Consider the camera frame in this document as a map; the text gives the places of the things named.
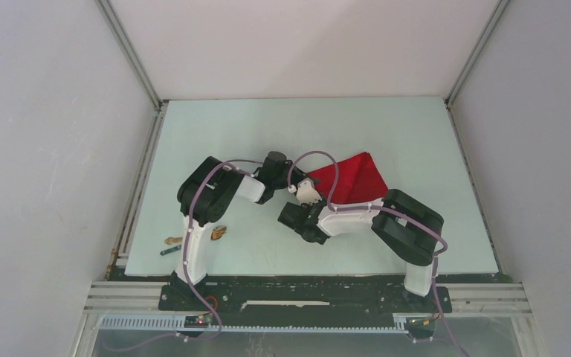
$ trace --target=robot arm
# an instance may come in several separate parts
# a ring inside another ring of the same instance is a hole
[[[182,184],[178,201],[185,229],[189,227],[189,209],[198,187],[208,173],[221,161],[209,157]],[[298,168],[293,169],[288,187],[287,175],[292,162],[280,152],[270,152],[256,175],[245,175],[238,170],[223,167],[218,170],[203,189],[193,211],[193,226],[188,239],[187,261],[181,261],[175,270],[185,283],[183,264],[192,283],[198,283],[206,274],[205,250],[209,241],[203,237],[213,224],[222,218],[235,196],[263,204],[275,190],[288,188],[296,193],[299,205],[285,204],[278,221],[290,227],[307,242],[324,244],[339,234],[373,230],[397,255],[406,261],[405,287],[408,291],[425,296],[430,291],[433,271],[433,253],[436,239],[410,223],[402,222],[384,208],[397,210],[432,231],[440,234],[443,218],[400,190],[389,190],[383,198],[353,205],[333,205],[314,189],[314,182]]]

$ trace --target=gray wall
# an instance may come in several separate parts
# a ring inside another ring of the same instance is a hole
[[[505,267],[571,356],[571,1],[513,1],[454,114]]]
[[[0,356],[66,356],[152,107],[92,0],[0,1]]]

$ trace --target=white wall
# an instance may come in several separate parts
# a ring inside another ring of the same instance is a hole
[[[501,258],[571,356],[571,1],[513,1],[454,113]]]
[[[92,0],[0,1],[0,356],[66,356],[153,109]]]
[[[497,0],[116,0],[166,99],[446,96]]]

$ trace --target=red towel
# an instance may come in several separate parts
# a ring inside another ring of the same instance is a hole
[[[384,197],[388,191],[384,179],[368,152],[338,162],[338,170],[340,177],[332,197],[332,203],[336,205],[372,201]],[[315,188],[327,197],[334,183],[334,165],[322,167],[310,172],[309,175],[320,180]]]

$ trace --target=light green table surface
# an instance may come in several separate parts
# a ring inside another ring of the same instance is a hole
[[[188,100],[169,104],[130,249],[127,275],[167,275],[180,260],[161,257],[167,237],[182,234],[176,192],[209,155],[263,161],[309,150],[343,160],[368,151],[390,188],[439,212],[449,249],[439,273],[496,272],[490,242],[444,103],[438,97]],[[329,164],[312,156],[299,167]],[[243,165],[252,169],[252,165]],[[400,260],[372,231],[303,241],[277,222],[286,191],[265,205],[233,200],[210,242],[209,274],[400,274]]]

